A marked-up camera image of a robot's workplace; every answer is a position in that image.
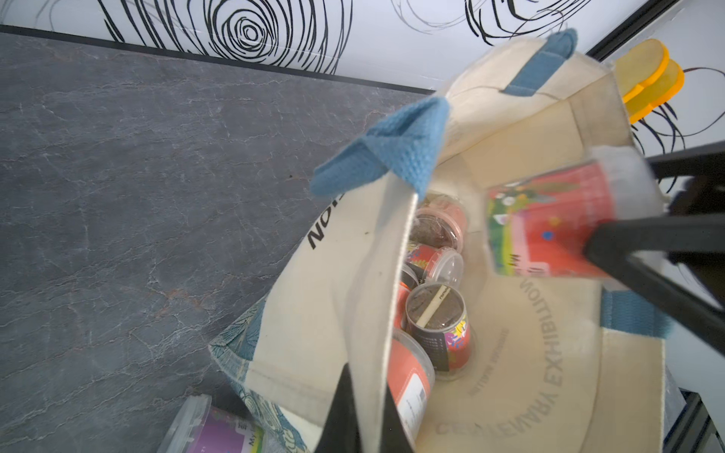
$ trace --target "tote bag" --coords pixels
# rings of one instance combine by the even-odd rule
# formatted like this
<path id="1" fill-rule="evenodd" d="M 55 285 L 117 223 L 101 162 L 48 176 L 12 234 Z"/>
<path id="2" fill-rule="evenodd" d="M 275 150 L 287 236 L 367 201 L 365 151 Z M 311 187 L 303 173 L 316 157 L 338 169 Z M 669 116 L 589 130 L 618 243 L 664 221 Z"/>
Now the tote bag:
<path id="1" fill-rule="evenodd" d="M 475 350 L 462 378 L 436 382 L 415 450 L 660 450 L 663 342 L 602 327 L 599 281 L 503 277 L 484 256 L 487 188 L 633 146 L 610 69 L 575 45 L 567 30 L 497 47 L 318 169 L 312 188 L 338 195 L 270 293 L 210 344 L 290 452 L 315 450 L 346 364 L 362 449 L 379 451 L 397 279 L 426 189 L 468 213 Z"/>

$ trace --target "round plastic tub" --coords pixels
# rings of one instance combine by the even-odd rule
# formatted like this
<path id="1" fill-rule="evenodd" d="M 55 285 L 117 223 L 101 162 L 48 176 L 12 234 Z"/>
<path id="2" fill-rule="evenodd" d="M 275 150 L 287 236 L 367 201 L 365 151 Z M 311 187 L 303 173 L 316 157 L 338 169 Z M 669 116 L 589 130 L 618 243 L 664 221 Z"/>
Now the round plastic tub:
<path id="1" fill-rule="evenodd" d="M 400 421 L 411 442 L 423 422 L 436 373 L 430 358 L 410 335 L 393 329 L 388 366 L 388 386 Z"/>
<path id="2" fill-rule="evenodd" d="M 435 196 L 415 212 L 410 240 L 463 253 L 468 221 L 461 203 L 448 195 Z"/>
<path id="3" fill-rule="evenodd" d="M 459 378 L 471 358 L 473 341 L 463 296 L 442 283 L 425 283 L 405 304 L 407 331 L 426 351 L 444 380 Z"/>
<path id="4" fill-rule="evenodd" d="M 426 283 L 439 282 L 457 288 L 463 279 L 463 257 L 450 247 L 435 247 L 409 241 L 405 259 L 414 271 L 420 269 Z"/>
<path id="5" fill-rule="evenodd" d="M 501 275 L 606 278 L 583 255 L 602 223 L 663 214 L 637 151 L 600 146 L 593 159 L 488 190 L 488 255 Z M 657 256 L 648 255 L 656 267 Z"/>
<path id="6" fill-rule="evenodd" d="M 405 326 L 405 301 L 408 294 L 418 286 L 418 276 L 408 265 L 403 265 L 398 281 L 398 296 L 396 300 L 395 318 L 393 327 L 402 329 Z"/>

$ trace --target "white wall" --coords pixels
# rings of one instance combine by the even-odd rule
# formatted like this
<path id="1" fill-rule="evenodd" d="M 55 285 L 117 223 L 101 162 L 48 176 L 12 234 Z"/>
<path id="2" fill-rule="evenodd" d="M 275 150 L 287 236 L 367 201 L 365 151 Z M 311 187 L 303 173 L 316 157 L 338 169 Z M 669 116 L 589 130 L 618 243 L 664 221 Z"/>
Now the white wall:
<path id="1" fill-rule="evenodd" d="M 645 39 L 656 38 L 667 46 L 670 58 L 683 69 L 711 67 L 725 71 L 723 19 L 723 0 L 684 0 L 674 11 L 644 30 L 613 55 L 612 59 Z M 705 128 L 725 111 L 725 76 L 712 70 L 687 72 L 682 91 L 670 101 L 670 105 L 678 116 L 674 122 L 684 135 Z M 666 122 L 657 115 L 650 114 L 645 120 L 658 130 L 666 129 Z M 643 128 L 637 126 L 637 135 L 642 140 L 645 154 L 660 152 L 654 136 L 642 132 Z M 725 118 L 706 131 L 686 137 L 685 140 L 687 146 L 725 140 Z M 677 141 L 675 150 L 682 147 L 681 141 Z M 663 190 L 669 186 L 668 181 L 661 185 Z M 683 274 L 679 269 L 669 267 L 666 274 L 696 294 L 711 299 L 687 271 Z M 667 365 L 678 385 L 702 395 L 718 431 L 725 433 L 725 358 L 679 324 L 667 340 L 666 351 Z"/>
<path id="2" fill-rule="evenodd" d="M 0 0 L 0 24 L 435 89 L 514 35 L 586 52 L 644 2 Z"/>

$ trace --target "orange object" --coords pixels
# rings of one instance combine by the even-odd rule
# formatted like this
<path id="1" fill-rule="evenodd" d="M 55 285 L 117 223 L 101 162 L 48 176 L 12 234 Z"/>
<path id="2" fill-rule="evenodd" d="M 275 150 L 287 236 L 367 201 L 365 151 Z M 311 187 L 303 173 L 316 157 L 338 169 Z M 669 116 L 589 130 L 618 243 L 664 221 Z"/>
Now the orange object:
<path id="1" fill-rule="evenodd" d="M 667 68 L 660 78 L 625 104 L 629 122 L 634 124 L 649 115 L 655 108 L 678 94 L 683 85 L 682 68 L 674 60 L 669 60 Z"/>
<path id="2" fill-rule="evenodd" d="M 628 102 L 656 82 L 667 69 L 670 52 L 660 41 L 647 39 L 614 63 L 622 101 Z"/>

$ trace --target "black line drawing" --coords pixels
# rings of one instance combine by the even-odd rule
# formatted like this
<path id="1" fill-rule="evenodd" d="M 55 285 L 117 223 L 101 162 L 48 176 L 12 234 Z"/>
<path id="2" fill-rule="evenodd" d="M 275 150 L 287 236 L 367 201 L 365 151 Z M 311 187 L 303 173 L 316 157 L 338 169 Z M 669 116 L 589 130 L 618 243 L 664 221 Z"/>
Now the black line drawing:
<path id="1" fill-rule="evenodd" d="M 117 42 L 334 74 L 352 0 L 98 0 Z M 117 8 L 120 3 L 123 13 Z"/>
<path id="2" fill-rule="evenodd" d="M 683 72 L 687 74 L 688 72 L 694 71 L 714 71 L 725 78 L 725 71 L 721 71 L 712 67 L 691 67 L 685 69 Z M 701 128 L 691 133 L 683 133 L 677 125 L 678 117 L 675 109 L 670 105 L 669 102 L 665 102 L 664 104 L 654 109 L 652 113 L 650 113 L 648 116 L 638 121 L 638 125 L 632 125 L 631 128 L 634 135 L 634 140 L 635 142 L 637 142 L 639 151 L 642 153 L 643 156 L 651 155 L 652 152 L 650 152 L 649 149 L 645 149 L 644 145 L 642 144 L 642 139 L 637 135 L 638 133 L 651 134 L 651 136 L 654 137 L 654 139 L 657 141 L 657 144 L 659 145 L 658 152 L 661 152 L 661 154 L 669 154 L 671 152 L 675 152 L 675 148 L 678 146 L 678 144 L 681 144 L 681 148 L 683 150 L 687 149 L 687 142 L 685 141 L 686 137 L 696 136 L 697 134 L 705 132 L 707 129 L 713 127 L 720 119 L 722 119 L 723 116 L 725 116 L 725 110 L 709 124 L 707 124 L 704 128 Z M 652 122 L 653 120 L 659 120 L 660 122 L 663 120 L 667 129 L 665 131 L 656 129 L 654 125 L 650 124 L 650 122 Z M 677 177 L 673 178 L 670 182 L 670 186 L 666 191 L 667 194 L 672 191 L 676 182 Z"/>
<path id="3" fill-rule="evenodd" d="M 475 8 L 486 0 L 473 0 Z M 398 18 L 413 30 L 432 34 L 465 22 L 465 13 L 451 10 L 446 2 L 431 0 L 390 0 Z"/>
<path id="4" fill-rule="evenodd" d="M 543 36 L 565 27 L 566 20 L 591 0 L 464 0 L 465 18 L 476 37 L 493 46 L 516 36 Z"/>

